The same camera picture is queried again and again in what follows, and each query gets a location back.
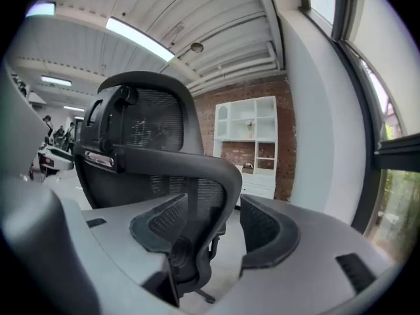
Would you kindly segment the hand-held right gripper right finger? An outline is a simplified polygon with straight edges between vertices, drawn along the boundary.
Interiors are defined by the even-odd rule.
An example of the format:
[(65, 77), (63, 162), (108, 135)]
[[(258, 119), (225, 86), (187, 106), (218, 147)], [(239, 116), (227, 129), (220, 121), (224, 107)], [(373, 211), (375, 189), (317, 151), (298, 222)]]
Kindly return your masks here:
[(213, 315), (360, 315), (392, 276), (391, 262), (329, 215), (241, 197), (246, 253)]

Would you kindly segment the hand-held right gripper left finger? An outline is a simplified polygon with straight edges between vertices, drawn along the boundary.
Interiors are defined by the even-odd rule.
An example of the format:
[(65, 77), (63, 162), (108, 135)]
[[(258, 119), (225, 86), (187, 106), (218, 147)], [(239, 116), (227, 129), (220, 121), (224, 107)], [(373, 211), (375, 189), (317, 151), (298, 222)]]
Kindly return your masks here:
[(154, 274), (170, 275), (169, 256), (188, 220), (188, 195), (82, 212), (91, 232), (117, 266), (138, 285)]

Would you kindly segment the black mesh office chair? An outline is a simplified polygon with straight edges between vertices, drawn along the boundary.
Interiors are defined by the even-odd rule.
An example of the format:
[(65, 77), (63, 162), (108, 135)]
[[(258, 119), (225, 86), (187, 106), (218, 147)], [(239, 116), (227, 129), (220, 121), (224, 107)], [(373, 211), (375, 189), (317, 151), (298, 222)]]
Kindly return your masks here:
[(242, 176), (229, 161), (204, 154), (187, 87), (146, 71), (104, 80), (85, 114), (74, 161), (93, 209), (188, 195), (188, 220), (169, 265), (179, 297), (203, 295)]

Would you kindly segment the white desk with hutch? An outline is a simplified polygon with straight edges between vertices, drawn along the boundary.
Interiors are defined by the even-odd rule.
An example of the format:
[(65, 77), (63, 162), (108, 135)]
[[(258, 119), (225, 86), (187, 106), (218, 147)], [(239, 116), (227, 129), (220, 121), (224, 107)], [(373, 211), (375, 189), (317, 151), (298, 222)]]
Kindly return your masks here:
[[(254, 139), (246, 122), (255, 121)], [(276, 98), (265, 96), (216, 105), (213, 155), (233, 163), (242, 175), (243, 194), (272, 199), (278, 163)], [(254, 169), (243, 169), (252, 163)]]

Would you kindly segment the long ceiling light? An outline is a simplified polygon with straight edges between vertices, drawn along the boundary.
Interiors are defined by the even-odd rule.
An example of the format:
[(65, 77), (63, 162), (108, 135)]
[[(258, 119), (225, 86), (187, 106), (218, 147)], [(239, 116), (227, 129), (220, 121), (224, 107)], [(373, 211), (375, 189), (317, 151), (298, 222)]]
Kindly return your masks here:
[(29, 8), (26, 18), (31, 16), (54, 16), (55, 8), (54, 3), (36, 3)]
[(175, 55), (169, 49), (165, 48), (151, 37), (148, 37), (134, 27), (114, 17), (110, 17), (107, 20), (106, 29), (150, 51), (152, 54), (161, 58), (165, 62), (169, 62), (175, 57)]
[(46, 76), (46, 75), (42, 75), (41, 80), (45, 83), (63, 85), (63, 86), (66, 86), (66, 87), (71, 87), (72, 86), (72, 82), (69, 81), (69, 80), (60, 79), (60, 78), (56, 78), (56, 77), (50, 77), (50, 76)]

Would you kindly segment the black window frame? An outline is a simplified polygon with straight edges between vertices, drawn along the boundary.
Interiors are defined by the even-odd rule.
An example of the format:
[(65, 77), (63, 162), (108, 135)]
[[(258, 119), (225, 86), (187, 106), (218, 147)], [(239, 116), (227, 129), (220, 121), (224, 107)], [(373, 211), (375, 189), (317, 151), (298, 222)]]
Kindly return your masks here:
[(392, 261), (420, 242), (420, 47), (389, 0), (301, 0), (331, 106), (335, 171), (353, 175), (349, 221)]

